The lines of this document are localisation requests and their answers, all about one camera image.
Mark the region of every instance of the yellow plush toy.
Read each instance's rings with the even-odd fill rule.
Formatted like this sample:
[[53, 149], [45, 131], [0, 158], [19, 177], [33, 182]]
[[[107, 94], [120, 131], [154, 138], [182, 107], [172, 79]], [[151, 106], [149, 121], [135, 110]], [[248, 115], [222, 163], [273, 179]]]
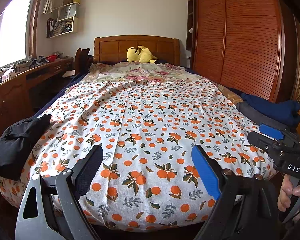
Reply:
[[131, 47], [127, 50], [127, 61], [140, 63], [155, 63], [157, 58], [152, 55], [151, 51], [144, 46], [138, 46], [137, 48]]

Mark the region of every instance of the screw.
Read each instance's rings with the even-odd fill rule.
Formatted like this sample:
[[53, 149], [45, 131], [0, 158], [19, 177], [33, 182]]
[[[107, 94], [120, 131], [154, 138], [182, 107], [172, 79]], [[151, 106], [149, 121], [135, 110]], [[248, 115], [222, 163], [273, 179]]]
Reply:
[[40, 177], [40, 175], [38, 173], [36, 173], [36, 174], [33, 174], [31, 178], [33, 180], [36, 180], [36, 179], [39, 179], [39, 177]]
[[222, 172], [226, 176], [231, 176], [233, 174], [233, 172], [230, 169], [223, 169]]
[[67, 174], [70, 173], [70, 172], [71, 172], [70, 169], [65, 169], [65, 170], [62, 172], [62, 174], [63, 174], [63, 175], [67, 175]]
[[262, 175], [259, 174], [259, 173], [255, 174], [254, 177], [255, 177], [257, 180], [263, 180]]

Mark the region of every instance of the window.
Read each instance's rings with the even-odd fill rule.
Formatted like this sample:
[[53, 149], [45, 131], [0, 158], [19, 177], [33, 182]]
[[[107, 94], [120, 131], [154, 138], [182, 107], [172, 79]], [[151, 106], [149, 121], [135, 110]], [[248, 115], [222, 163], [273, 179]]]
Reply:
[[25, 60], [27, 25], [32, 0], [12, 0], [0, 16], [0, 69]]

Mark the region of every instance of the wooden headboard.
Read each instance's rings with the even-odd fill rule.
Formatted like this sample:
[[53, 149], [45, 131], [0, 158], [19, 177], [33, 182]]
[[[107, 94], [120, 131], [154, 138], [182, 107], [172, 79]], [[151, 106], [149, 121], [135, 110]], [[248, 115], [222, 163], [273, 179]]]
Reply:
[[144, 46], [158, 60], [180, 65], [179, 39], [147, 35], [122, 35], [94, 39], [93, 63], [120, 62], [127, 60], [127, 49]]

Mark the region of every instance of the navy blanket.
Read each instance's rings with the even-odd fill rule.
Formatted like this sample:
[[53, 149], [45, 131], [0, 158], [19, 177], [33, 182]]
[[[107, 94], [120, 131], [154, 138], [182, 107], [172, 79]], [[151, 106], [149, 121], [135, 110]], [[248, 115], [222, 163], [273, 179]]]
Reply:
[[289, 100], [274, 104], [263, 98], [245, 93], [242, 93], [241, 97], [254, 109], [280, 123], [290, 127], [297, 127], [300, 123], [300, 115], [298, 114], [300, 104], [296, 101]]
[[55, 101], [57, 101], [58, 98], [64, 95], [67, 88], [77, 84], [80, 80], [82, 80], [86, 76], [86, 73], [79, 73], [76, 75], [68, 85], [66, 85], [53, 99], [51, 99], [43, 108], [41, 108], [37, 113], [34, 114], [33, 117], [38, 117], [40, 114], [42, 114], [44, 111], [48, 109], [49, 106], [51, 106]]

